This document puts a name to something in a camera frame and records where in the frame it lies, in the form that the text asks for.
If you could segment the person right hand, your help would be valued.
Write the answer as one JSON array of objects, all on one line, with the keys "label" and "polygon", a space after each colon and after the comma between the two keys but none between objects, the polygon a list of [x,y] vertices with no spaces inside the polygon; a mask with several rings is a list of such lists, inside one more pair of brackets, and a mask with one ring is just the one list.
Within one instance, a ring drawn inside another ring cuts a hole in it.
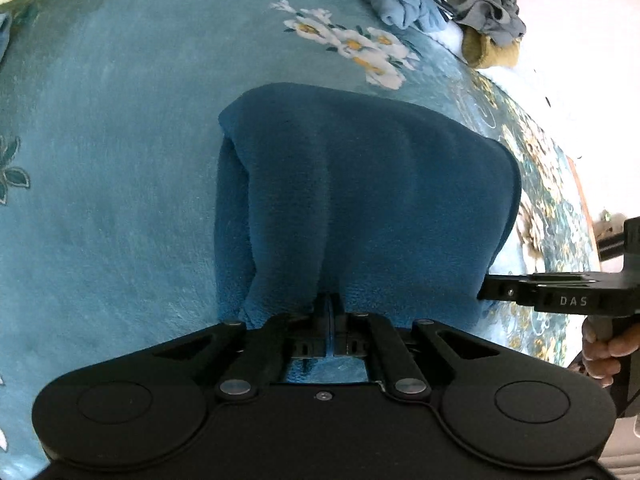
[{"label": "person right hand", "polygon": [[639,325],[611,340],[599,339],[591,318],[582,323],[582,362],[589,377],[602,388],[613,385],[615,376],[622,369],[620,358],[639,350]]}]

